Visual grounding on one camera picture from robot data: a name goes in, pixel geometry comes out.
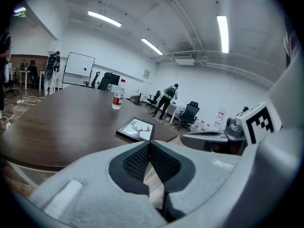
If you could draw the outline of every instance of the white desk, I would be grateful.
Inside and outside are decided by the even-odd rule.
[[[155,107],[157,107],[160,100],[161,100],[161,97],[159,97],[159,98],[157,99],[157,103],[156,103],[156,104],[153,104],[153,105],[154,105]],[[172,115],[172,117],[171,117],[169,123],[172,124],[175,115],[178,114],[179,111],[185,111],[185,110],[186,110],[186,108],[183,107],[183,106],[179,106],[179,105],[177,105],[177,104],[170,103],[170,105],[168,106],[168,108],[167,108],[167,110],[166,110],[166,113]]]
[[[182,106],[178,106],[177,104],[172,104],[170,103],[170,105],[168,106],[166,113],[169,113],[170,115],[172,115],[172,118],[170,120],[170,124],[172,124],[173,119],[176,115],[176,113],[178,113],[178,111],[185,111],[186,108],[182,107]]]
[[[44,71],[40,71],[40,79],[39,79],[39,91],[41,91],[41,79],[42,79],[42,75],[44,75]]]
[[[25,90],[27,89],[27,83],[28,83],[28,73],[30,73],[30,71],[28,70],[15,70],[15,69],[11,69],[10,70],[10,79],[13,79],[13,73],[14,72],[20,72],[20,85],[22,84],[22,73],[25,73]]]
[[[141,100],[141,96],[142,96],[142,95],[147,95],[147,94],[145,94],[145,93],[143,93],[143,92],[139,92],[139,91],[136,91],[136,92],[139,94],[138,101],[137,101],[136,104],[137,104],[137,105],[140,105],[139,102],[140,102],[140,100]]]
[[[42,80],[42,75],[45,74],[45,71],[40,71],[40,79],[39,79],[39,91],[41,91],[41,80]],[[60,78],[61,78],[61,73],[56,73],[55,74],[55,79],[54,79],[54,92],[56,91],[56,82],[57,82],[57,79],[58,79],[58,85],[57,85],[57,90],[59,90],[59,81],[60,81]]]

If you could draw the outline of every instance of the black pants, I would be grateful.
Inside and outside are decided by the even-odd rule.
[[[0,68],[0,110],[4,110],[3,75]]]
[[[166,112],[168,106],[170,105],[170,101],[171,100],[168,100],[166,97],[163,96],[161,98],[160,102],[158,103],[158,106],[157,106],[157,108],[156,108],[156,110],[154,112],[154,115],[156,115],[157,112],[158,112],[158,110],[161,108],[161,106],[164,105],[163,109],[162,109],[161,116],[160,116],[160,118],[162,118],[165,115],[165,112]]]

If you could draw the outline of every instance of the brown table top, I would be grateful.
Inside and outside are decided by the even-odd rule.
[[[15,164],[58,171],[77,159],[130,143],[116,130],[132,117],[155,124],[154,139],[177,135],[127,99],[112,108],[114,93],[71,85],[27,110],[0,137],[0,152]]]

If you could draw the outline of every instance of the whiteboard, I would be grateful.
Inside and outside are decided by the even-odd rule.
[[[65,73],[90,77],[95,58],[70,52]]]

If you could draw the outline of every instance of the person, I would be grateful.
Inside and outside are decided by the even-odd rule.
[[[164,89],[165,94],[163,95],[160,102],[158,103],[158,106],[157,106],[156,110],[154,111],[153,117],[156,116],[158,110],[161,108],[162,105],[164,105],[163,109],[162,109],[161,116],[160,116],[160,120],[163,119],[163,116],[165,115],[165,112],[166,112],[168,106],[170,105],[170,101],[174,97],[175,97],[175,100],[177,100],[177,88],[178,87],[179,87],[179,85],[175,84],[173,87],[169,86],[169,87]]]
[[[10,41],[10,24],[7,23],[4,29],[1,31],[0,35],[0,110],[1,115],[4,111],[4,68],[9,63],[10,51],[11,51],[11,41]]]
[[[44,95],[49,95],[54,93],[54,81],[56,73],[60,71],[60,52],[57,51],[54,54],[51,54],[47,59],[47,67],[44,74]]]

